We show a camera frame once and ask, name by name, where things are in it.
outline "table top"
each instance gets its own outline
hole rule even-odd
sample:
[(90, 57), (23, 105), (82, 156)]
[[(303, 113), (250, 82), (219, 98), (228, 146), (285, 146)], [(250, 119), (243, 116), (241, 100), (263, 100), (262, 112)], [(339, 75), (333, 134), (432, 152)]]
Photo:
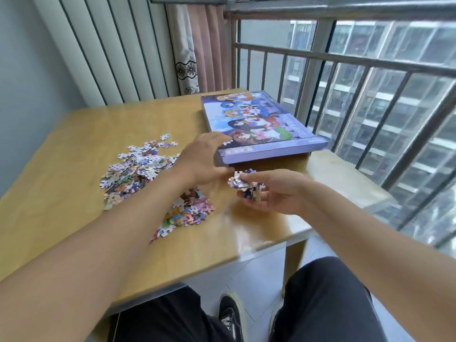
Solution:
[[(129, 145), (170, 133), (174, 155), (206, 132), (201, 95), (121, 104), (70, 113), (24, 168), (0, 201), (0, 280), (103, 213), (100, 179)], [(236, 165), (237, 170), (288, 168), (309, 172), (358, 206), (368, 208), (391, 196), (330, 151)], [(297, 216), (257, 212), (236, 198), (225, 182), (202, 188), (216, 208), (200, 225), (180, 227), (153, 242), (124, 283), (121, 304), (171, 283), (308, 233)], [(151, 236), (156, 226), (151, 226)]]

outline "shoelace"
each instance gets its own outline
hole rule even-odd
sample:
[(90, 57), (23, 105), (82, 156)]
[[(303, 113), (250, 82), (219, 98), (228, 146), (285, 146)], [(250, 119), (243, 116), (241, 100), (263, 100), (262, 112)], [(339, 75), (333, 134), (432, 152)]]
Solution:
[(227, 329), (231, 331), (231, 317), (230, 316), (223, 318), (222, 323), (224, 323), (225, 326), (227, 327)]

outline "person's left arm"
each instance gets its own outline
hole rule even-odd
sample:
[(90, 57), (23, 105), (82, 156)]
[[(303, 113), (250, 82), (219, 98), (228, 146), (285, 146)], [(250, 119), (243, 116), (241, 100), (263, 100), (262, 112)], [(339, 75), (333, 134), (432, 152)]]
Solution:
[(144, 189), (1, 281), (0, 341), (84, 341), (173, 201), (233, 171), (213, 165), (216, 149), (230, 139), (197, 136)]

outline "vertical blind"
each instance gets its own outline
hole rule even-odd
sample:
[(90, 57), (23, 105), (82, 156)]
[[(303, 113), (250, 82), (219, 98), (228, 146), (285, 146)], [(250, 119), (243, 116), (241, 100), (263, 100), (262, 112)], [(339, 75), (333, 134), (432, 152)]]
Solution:
[(90, 107), (179, 95), (165, 7), (33, 0)]

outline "person's right arm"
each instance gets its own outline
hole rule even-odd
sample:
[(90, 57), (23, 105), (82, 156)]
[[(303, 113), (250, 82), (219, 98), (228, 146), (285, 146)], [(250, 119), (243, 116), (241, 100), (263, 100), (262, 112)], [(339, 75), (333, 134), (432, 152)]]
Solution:
[(456, 340), (456, 260), (309, 176), (279, 169), (241, 178), (268, 187), (260, 202), (243, 198), (247, 205), (301, 216), (416, 341)]

